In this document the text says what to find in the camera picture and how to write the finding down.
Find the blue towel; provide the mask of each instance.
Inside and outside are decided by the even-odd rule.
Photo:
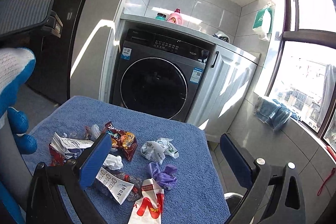
[[[87,97],[71,98],[32,130],[38,148],[32,155],[23,155],[29,170],[33,173],[40,161],[50,163],[48,144],[54,132],[68,136],[78,132],[84,137],[85,125],[96,123],[102,128],[108,121],[136,135],[138,147],[131,162],[122,160],[122,171],[141,179],[149,178],[146,171],[149,161],[140,154],[142,144],[160,137],[174,139],[172,143],[180,156],[177,159],[166,156],[163,165],[172,164],[178,168],[177,185],[173,190],[165,191],[162,224],[223,224],[228,219],[229,209],[202,130]],[[60,188],[73,222],[80,223],[64,188]],[[133,202],[125,201],[119,205],[93,187],[86,188],[86,192],[107,223],[128,223]]]
[[[259,96],[253,113],[262,122],[270,125],[273,128],[273,132],[279,131],[290,117],[297,121],[300,120],[300,116],[286,105],[266,96]]]

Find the black refrigerator door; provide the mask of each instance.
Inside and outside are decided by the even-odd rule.
[[[128,67],[120,92],[128,109],[170,119],[182,109],[188,88],[182,72],[174,64],[149,57]]]
[[[60,104],[70,98],[73,42],[84,3],[85,0],[54,1],[52,9],[63,23],[62,34],[60,38],[43,38],[41,52],[36,56],[36,68],[27,82],[33,89]]]

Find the floor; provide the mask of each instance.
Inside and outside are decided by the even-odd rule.
[[[238,194],[244,195],[246,192],[246,188],[243,188],[239,185],[235,175],[231,171],[230,166],[228,165],[226,159],[224,158],[219,145],[217,145],[214,150],[212,150],[212,148],[209,147],[209,150],[210,150],[213,165],[215,166],[217,170],[218,177],[222,184],[224,193],[238,193]],[[263,215],[263,212],[266,208],[269,197],[272,193],[272,189],[273,189],[272,186],[268,186],[265,196],[263,200],[261,201],[261,204],[258,208],[258,211],[256,212],[256,215],[254,216],[253,224],[258,223],[261,216]]]
[[[28,134],[39,122],[48,117],[58,107],[58,104],[34,92],[26,85],[20,87],[14,105],[16,110],[23,111],[28,117]]]

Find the ribbed gray panel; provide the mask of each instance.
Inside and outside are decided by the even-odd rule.
[[[44,21],[51,0],[0,0],[0,35]]]

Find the window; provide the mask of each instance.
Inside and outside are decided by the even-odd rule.
[[[297,112],[304,126],[336,150],[336,0],[285,2],[266,95]]]

